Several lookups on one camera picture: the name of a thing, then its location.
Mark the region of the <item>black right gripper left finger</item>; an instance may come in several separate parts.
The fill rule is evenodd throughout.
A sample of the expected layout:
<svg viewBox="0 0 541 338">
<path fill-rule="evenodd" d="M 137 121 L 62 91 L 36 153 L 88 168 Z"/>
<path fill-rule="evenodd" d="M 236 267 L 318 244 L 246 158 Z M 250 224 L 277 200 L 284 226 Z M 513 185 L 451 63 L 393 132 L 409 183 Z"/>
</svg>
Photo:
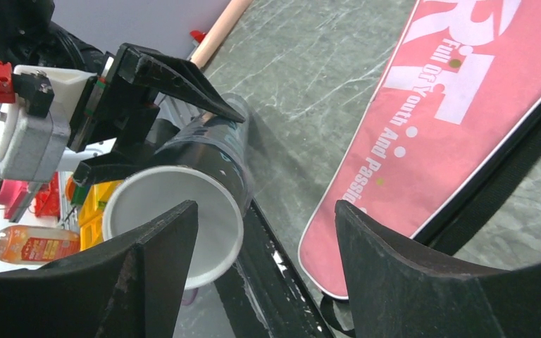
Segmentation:
<svg viewBox="0 0 541 338">
<path fill-rule="evenodd" d="M 0 337 L 172 337 L 198 226 L 184 201 L 88 250 L 0 273 Z"/>
</svg>

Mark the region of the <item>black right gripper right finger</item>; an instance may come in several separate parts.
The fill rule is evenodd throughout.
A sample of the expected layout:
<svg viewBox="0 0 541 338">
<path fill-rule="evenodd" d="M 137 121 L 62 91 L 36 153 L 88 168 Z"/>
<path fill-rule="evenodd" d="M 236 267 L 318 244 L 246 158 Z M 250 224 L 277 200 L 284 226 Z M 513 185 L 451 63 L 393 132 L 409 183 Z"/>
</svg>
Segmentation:
<svg viewBox="0 0 541 338">
<path fill-rule="evenodd" d="M 541 263 L 501 270 L 433 250 L 335 206 L 357 337 L 541 337 Z"/>
</svg>

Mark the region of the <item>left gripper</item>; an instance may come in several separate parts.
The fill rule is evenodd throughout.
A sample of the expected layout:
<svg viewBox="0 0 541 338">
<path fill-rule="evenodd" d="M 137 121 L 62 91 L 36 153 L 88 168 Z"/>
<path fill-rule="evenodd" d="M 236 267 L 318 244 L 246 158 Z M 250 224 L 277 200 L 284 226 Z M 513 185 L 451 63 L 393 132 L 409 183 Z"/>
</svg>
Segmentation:
<svg viewBox="0 0 541 338">
<path fill-rule="evenodd" d="M 142 143 L 158 115 L 158 92 L 236 123 L 246 120 L 191 61 L 124 43 L 116 54 L 101 55 L 97 65 L 70 122 L 72 151 L 110 139 L 122 149 Z M 104 154 L 81 161 L 73 181 L 86 187 L 125 180 L 155 165 L 154 157 Z"/>
</svg>

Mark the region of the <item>black shuttlecock tube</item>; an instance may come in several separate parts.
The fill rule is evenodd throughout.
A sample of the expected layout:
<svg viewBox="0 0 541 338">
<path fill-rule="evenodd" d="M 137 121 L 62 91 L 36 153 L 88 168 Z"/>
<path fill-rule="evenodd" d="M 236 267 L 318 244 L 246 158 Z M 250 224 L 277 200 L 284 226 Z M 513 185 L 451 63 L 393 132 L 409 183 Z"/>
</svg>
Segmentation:
<svg viewBox="0 0 541 338">
<path fill-rule="evenodd" d="M 245 118 L 243 123 L 202 113 L 158 146 L 146 167 L 183 165 L 214 177 L 232 194 L 245 215 L 253 198 L 253 179 L 246 161 L 253 110 L 237 94 L 225 93 L 222 98 Z"/>
</svg>

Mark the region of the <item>pink racket bag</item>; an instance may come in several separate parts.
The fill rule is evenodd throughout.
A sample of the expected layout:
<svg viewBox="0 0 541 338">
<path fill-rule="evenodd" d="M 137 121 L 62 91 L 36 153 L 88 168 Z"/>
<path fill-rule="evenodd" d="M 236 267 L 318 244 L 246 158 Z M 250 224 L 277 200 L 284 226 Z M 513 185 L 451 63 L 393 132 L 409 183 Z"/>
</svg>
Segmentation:
<svg viewBox="0 0 541 338">
<path fill-rule="evenodd" d="M 457 252 L 541 157 L 541 1 L 417 1 L 298 247 L 321 313 L 349 296 L 335 204 Z"/>
</svg>

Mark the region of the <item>yellow plastic blocks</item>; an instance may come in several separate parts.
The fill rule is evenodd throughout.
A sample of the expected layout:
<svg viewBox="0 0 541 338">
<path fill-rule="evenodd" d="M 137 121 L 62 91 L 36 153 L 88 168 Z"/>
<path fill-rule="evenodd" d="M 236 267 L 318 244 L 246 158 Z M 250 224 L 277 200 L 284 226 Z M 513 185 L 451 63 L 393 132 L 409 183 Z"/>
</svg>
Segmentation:
<svg viewBox="0 0 541 338">
<path fill-rule="evenodd" d="M 123 181 L 103 182 L 93 185 L 80 210 L 80 250 L 84 251 L 103 242 L 102 220 L 104 209 L 118 185 Z"/>
</svg>

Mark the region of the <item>orange drink bottle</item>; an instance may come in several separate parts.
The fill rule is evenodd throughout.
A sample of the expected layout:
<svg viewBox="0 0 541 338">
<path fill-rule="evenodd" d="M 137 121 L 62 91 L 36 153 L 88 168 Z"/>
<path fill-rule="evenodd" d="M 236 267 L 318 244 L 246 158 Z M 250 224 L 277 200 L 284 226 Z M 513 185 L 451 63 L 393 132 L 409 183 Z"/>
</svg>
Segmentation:
<svg viewBox="0 0 541 338">
<path fill-rule="evenodd" d="M 42 265 L 80 251 L 80 236 L 70 230 L 11 225 L 0 230 L 0 261 Z"/>
</svg>

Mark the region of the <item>wooden rolling pin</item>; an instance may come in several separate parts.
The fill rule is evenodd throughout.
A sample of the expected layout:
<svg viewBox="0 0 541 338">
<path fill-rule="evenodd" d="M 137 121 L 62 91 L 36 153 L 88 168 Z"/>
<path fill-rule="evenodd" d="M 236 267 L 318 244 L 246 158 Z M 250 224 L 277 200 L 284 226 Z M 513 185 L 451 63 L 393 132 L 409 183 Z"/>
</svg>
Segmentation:
<svg viewBox="0 0 541 338">
<path fill-rule="evenodd" d="M 192 30 L 190 36 L 195 48 L 189 60 L 198 68 L 204 68 L 252 2 L 231 0 L 208 32 Z"/>
</svg>

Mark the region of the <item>red clamp tool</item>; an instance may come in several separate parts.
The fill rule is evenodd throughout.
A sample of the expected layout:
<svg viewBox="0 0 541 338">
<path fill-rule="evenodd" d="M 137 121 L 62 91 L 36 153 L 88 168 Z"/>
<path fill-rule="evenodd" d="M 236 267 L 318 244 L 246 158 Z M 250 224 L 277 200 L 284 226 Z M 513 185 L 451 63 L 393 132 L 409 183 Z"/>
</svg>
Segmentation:
<svg viewBox="0 0 541 338">
<path fill-rule="evenodd" d="M 0 180 L 0 206 L 4 219 L 18 222 L 27 211 L 38 218 L 61 217 L 59 174 L 48 183 Z"/>
</svg>

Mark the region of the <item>black front rail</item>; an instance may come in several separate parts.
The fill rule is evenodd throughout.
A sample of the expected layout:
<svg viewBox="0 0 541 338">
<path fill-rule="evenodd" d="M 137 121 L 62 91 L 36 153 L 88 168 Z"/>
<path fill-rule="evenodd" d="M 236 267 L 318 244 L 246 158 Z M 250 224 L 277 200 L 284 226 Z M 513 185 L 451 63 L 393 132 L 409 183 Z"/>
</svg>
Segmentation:
<svg viewBox="0 0 541 338">
<path fill-rule="evenodd" d="M 237 260 L 214 285 L 236 337 L 333 336 L 256 201 Z"/>
</svg>

